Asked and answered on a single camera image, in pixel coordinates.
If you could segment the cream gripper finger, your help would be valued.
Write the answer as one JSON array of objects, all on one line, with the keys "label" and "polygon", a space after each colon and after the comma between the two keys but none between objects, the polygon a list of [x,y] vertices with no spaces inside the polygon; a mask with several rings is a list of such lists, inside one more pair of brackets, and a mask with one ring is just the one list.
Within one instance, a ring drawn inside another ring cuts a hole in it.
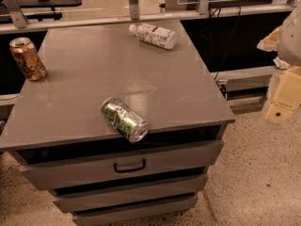
[{"label": "cream gripper finger", "polygon": [[293,67],[279,76],[276,91],[264,120],[282,124],[301,105],[301,67]]}]

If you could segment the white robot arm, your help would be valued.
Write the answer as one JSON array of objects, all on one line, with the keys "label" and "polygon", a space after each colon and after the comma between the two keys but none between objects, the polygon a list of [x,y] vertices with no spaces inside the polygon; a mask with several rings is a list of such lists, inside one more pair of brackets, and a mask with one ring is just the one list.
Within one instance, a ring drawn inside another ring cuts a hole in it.
[{"label": "white robot arm", "polygon": [[298,5],[257,48],[266,52],[277,52],[277,58],[289,65],[279,76],[265,121],[273,124],[285,122],[301,105],[301,5]]}]

